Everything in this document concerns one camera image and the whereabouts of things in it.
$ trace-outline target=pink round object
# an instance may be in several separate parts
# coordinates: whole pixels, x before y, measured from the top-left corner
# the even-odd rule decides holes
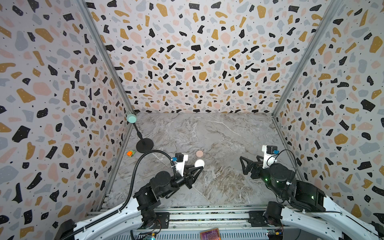
[[[202,157],[203,155],[204,155],[203,151],[199,150],[199,151],[196,152],[196,156],[197,157]]]

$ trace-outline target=terrazzo wallpaper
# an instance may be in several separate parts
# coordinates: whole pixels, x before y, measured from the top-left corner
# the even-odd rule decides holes
[[[305,179],[382,224],[383,22],[382,0],[343,4],[277,116]]]
[[[87,0],[136,112],[271,112],[326,0]]]
[[[53,239],[101,201],[125,106],[70,0],[0,1],[0,239]]]

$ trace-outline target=black round base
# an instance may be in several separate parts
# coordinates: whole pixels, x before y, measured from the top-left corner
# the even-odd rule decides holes
[[[141,153],[148,152],[149,150],[152,150],[153,148],[153,141],[149,138],[144,138],[143,140],[140,140],[136,144],[136,150]]]

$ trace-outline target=orange and green toy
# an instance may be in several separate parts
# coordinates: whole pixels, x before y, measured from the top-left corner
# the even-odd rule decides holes
[[[135,151],[130,150],[129,152],[127,152],[127,156],[128,156],[128,157],[133,157],[133,155],[134,155],[135,153],[136,153]]]

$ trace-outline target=gray marble surface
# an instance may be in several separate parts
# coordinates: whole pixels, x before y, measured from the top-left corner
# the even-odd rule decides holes
[[[193,188],[181,187],[171,198],[161,199],[162,206],[267,204],[276,200],[260,179],[252,180],[250,173],[243,175],[239,161],[240,156],[256,161],[256,155],[263,155],[262,145],[276,145],[279,150],[284,149],[270,114],[139,113],[137,118],[138,128],[144,137],[153,140],[154,149],[163,150],[171,157],[176,152],[186,152],[190,165],[198,159],[196,151],[204,152],[204,171]],[[114,207],[127,197],[132,170],[141,153],[128,157],[126,152],[135,150],[138,140],[133,130],[107,207]],[[293,169],[286,151],[278,160]],[[172,172],[165,156],[146,156],[137,170],[134,192],[162,170]]]

